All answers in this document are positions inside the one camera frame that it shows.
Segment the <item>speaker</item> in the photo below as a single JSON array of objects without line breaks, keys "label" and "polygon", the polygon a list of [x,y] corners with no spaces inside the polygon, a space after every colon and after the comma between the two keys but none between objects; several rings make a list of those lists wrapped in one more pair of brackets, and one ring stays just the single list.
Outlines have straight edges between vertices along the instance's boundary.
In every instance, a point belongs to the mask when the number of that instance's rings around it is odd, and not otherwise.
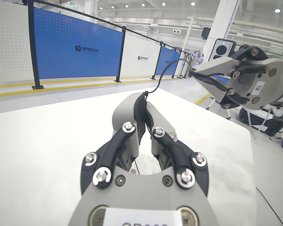
[{"label": "speaker", "polygon": [[208,61],[219,57],[228,57],[234,53],[236,42],[225,39],[217,39]]},{"label": "speaker", "polygon": [[210,33],[211,29],[209,27],[204,27],[201,33],[201,37],[204,40],[208,39],[208,34]]}]

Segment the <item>perforated panel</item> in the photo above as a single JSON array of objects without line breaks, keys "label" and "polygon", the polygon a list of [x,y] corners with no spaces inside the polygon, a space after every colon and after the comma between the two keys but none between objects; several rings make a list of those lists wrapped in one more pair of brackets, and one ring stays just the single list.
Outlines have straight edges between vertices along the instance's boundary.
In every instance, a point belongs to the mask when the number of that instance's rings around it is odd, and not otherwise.
[{"label": "perforated panel", "polygon": [[121,77],[154,74],[160,45],[126,34]]},{"label": "perforated panel", "polygon": [[27,6],[0,1],[0,83],[31,79]]},{"label": "perforated panel", "polygon": [[[155,74],[160,75],[169,63],[173,62],[176,59],[179,59],[179,55],[180,54],[177,51],[162,47]],[[165,75],[173,75],[175,69],[176,69],[176,63],[174,63],[167,69]]]},{"label": "perforated panel", "polygon": [[35,35],[41,79],[118,74],[121,32],[35,8]]}]

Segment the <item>blue wall panel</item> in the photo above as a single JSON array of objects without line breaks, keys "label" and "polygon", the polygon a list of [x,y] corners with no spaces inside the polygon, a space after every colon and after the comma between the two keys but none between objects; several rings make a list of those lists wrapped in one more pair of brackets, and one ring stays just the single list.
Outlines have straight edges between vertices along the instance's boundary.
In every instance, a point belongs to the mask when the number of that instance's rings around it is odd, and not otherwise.
[{"label": "blue wall panel", "polygon": [[[163,72],[163,70],[167,67],[167,65],[172,61],[179,59],[179,56],[180,56],[179,52],[162,47],[158,59],[158,65],[155,75],[160,75]],[[165,75],[173,75],[175,69],[176,69],[176,63],[174,63],[167,69]]]},{"label": "blue wall panel", "polygon": [[122,33],[35,8],[40,79],[117,76]]}]

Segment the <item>white perforated panel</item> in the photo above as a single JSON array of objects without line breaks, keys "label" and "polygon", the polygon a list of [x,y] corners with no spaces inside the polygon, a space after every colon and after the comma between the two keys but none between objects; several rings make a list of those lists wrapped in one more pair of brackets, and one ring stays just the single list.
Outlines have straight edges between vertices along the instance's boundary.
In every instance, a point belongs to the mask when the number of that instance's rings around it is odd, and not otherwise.
[{"label": "white perforated panel", "polygon": [[0,1],[0,83],[31,79],[28,8]]},{"label": "white perforated panel", "polygon": [[121,78],[154,75],[160,45],[130,34],[125,35]]}]

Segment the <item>fence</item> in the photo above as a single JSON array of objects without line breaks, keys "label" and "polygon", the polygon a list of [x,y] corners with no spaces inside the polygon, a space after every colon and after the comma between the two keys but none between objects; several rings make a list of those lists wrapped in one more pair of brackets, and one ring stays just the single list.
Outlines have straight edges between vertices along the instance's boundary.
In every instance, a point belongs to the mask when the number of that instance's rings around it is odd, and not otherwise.
[{"label": "fence", "polygon": [[[0,82],[40,79],[160,75],[181,50],[109,21],[39,0],[27,6],[0,1]],[[34,7],[68,10],[113,28]],[[138,34],[143,40],[126,34]],[[174,77],[178,62],[165,73]]]}]

